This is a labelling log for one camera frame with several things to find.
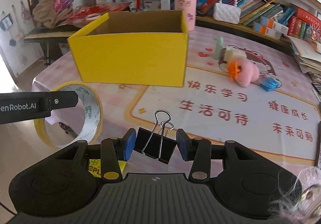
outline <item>brown cloth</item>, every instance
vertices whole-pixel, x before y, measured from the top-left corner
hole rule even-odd
[[[72,11],[72,6],[65,8],[59,14],[54,10],[55,0],[42,0],[33,9],[33,17],[38,21],[38,26],[54,28],[60,21],[68,17]]]

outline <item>quilted handbag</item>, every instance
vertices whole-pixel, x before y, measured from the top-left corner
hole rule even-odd
[[[214,6],[213,18],[217,21],[223,21],[232,24],[240,22],[241,9],[237,7],[238,0],[234,0],[234,5],[222,4],[222,0]]]

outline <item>yellow star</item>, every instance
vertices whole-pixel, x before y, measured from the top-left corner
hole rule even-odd
[[[146,112],[145,108],[142,108],[142,109],[138,109],[139,113],[142,114],[144,112]]]

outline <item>pink cylinder container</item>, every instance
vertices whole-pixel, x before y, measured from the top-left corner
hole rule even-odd
[[[188,31],[195,29],[196,0],[175,0],[175,9],[183,10]]]

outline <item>open cardboard box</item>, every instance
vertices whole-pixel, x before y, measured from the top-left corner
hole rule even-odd
[[[188,30],[180,10],[106,13],[68,42],[85,82],[183,86]]]

